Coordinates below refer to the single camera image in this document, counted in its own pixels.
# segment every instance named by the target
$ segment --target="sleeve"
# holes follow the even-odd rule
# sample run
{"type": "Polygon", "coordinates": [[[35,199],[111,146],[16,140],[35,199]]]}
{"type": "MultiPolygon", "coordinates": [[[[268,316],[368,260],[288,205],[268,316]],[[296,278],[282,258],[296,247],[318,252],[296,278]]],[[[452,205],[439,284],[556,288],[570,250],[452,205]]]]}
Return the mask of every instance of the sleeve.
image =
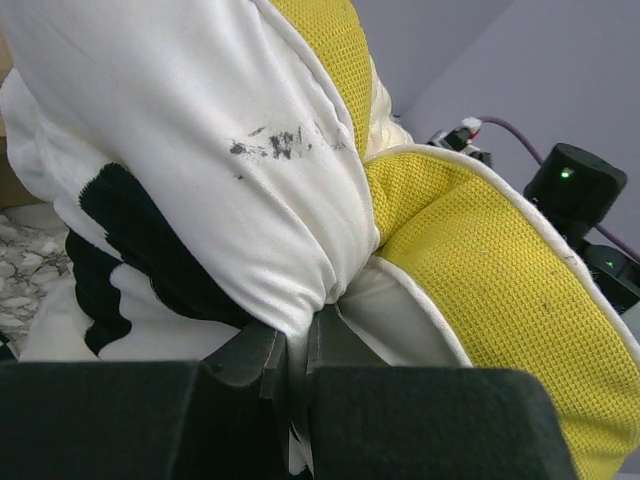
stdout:
{"type": "Polygon", "coordinates": [[[584,262],[466,155],[401,146],[366,170],[382,247],[341,299],[347,322],[393,364],[532,374],[579,477],[612,478],[640,444],[640,345],[584,262]]]}
{"type": "Polygon", "coordinates": [[[312,314],[345,291],[378,233],[347,107],[275,7],[0,8],[48,118],[121,159],[220,287],[304,343],[312,314]]]}
{"type": "Polygon", "coordinates": [[[36,142],[32,141],[37,135],[37,105],[15,68],[2,83],[0,106],[10,137],[7,138],[7,153],[11,168],[29,193],[45,202],[53,202],[55,189],[44,174],[36,142]]]}

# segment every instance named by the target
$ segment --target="yellow mesh fabric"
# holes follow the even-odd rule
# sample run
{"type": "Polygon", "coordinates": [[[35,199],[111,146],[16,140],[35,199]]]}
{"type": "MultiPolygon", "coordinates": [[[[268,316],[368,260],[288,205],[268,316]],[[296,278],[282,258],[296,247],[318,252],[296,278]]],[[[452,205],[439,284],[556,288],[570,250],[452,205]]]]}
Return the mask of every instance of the yellow mesh fabric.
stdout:
{"type": "Polygon", "coordinates": [[[424,289],[476,366],[538,377],[581,478],[611,478],[640,443],[640,373],[563,259],[462,167],[402,153],[365,168],[378,254],[424,289]]]}
{"type": "Polygon", "coordinates": [[[360,157],[367,149],[371,111],[369,49],[349,0],[272,0],[313,49],[351,114],[360,157]]]}

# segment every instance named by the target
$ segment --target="cardboard box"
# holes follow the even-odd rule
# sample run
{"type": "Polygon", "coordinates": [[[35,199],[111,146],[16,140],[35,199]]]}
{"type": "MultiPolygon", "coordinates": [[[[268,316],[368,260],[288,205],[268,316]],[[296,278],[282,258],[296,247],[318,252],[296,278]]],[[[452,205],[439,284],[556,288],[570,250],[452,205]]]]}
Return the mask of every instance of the cardboard box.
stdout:
{"type": "MultiPolygon", "coordinates": [[[[0,83],[9,74],[13,61],[11,54],[0,32],[0,83]]],[[[7,138],[4,122],[0,115],[0,210],[8,207],[21,207],[23,205],[33,205],[42,203],[31,195],[20,183],[20,180],[13,173],[7,160],[7,138]]]]}

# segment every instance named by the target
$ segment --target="gray wall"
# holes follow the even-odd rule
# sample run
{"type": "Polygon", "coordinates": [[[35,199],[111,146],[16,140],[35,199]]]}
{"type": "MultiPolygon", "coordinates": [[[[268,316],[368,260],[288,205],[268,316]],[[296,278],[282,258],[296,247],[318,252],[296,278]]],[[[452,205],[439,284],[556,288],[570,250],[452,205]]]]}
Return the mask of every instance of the gray wall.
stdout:
{"type": "Polygon", "coordinates": [[[514,0],[353,0],[401,115],[514,0]]]}
{"type": "MultiPolygon", "coordinates": [[[[412,3],[413,15],[424,17],[429,4],[412,3]]],[[[557,142],[600,155],[629,176],[604,224],[639,249],[639,22],[638,0],[516,0],[425,84],[403,123],[423,141],[465,116],[498,115],[523,130],[544,155],[557,142]]],[[[375,48],[382,40],[371,44],[375,48]]],[[[421,55],[414,46],[412,56],[421,55]]],[[[404,75],[413,73],[409,68],[404,75]]],[[[491,126],[477,143],[494,153],[498,173],[522,191],[536,165],[521,146],[491,126]]],[[[605,243],[596,234],[591,240],[605,243]]]]}

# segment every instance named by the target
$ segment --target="black stain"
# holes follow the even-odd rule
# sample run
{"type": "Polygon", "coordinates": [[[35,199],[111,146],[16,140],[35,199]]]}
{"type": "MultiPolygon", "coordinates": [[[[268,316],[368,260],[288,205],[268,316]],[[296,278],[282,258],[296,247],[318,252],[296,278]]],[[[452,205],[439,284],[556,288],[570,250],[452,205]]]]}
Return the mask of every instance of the black stain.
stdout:
{"type": "Polygon", "coordinates": [[[229,149],[229,152],[234,155],[244,155],[247,153],[247,146],[242,143],[233,142],[233,145],[229,149]]]}
{"type": "Polygon", "coordinates": [[[251,132],[249,134],[250,137],[255,137],[256,135],[259,135],[260,133],[262,133],[264,131],[264,129],[267,127],[260,127],[258,130],[254,130],[253,132],[251,132]]]}
{"type": "Polygon", "coordinates": [[[269,137],[271,148],[273,149],[273,158],[284,157],[291,160],[291,154],[296,147],[302,146],[302,127],[298,127],[296,133],[280,132],[277,135],[269,137]]]}
{"type": "MultiPolygon", "coordinates": [[[[322,130],[322,127],[320,127],[320,125],[318,125],[318,122],[313,122],[313,124],[314,124],[314,125],[315,125],[315,127],[316,127],[316,133],[318,133],[318,134],[322,135],[325,139],[327,139],[327,137],[326,137],[326,136],[325,136],[325,134],[324,134],[324,131],[322,130]]],[[[341,135],[340,129],[338,128],[338,130],[336,130],[336,135],[335,135],[335,137],[334,137],[334,138],[339,139],[341,136],[342,136],[342,135],[341,135]]],[[[308,146],[308,150],[311,150],[311,147],[312,147],[312,146],[311,146],[311,144],[309,144],[309,146],[308,146]]],[[[331,147],[333,150],[336,150],[336,151],[337,151],[337,150],[342,150],[343,148],[347,148],[347,146],[345,145],[344,141],[340,141],[340,140],[337,140],[337,141],[335,141],[334,143],[331,143],[331,144],[330,144],[330,147],[331,147]]]]}

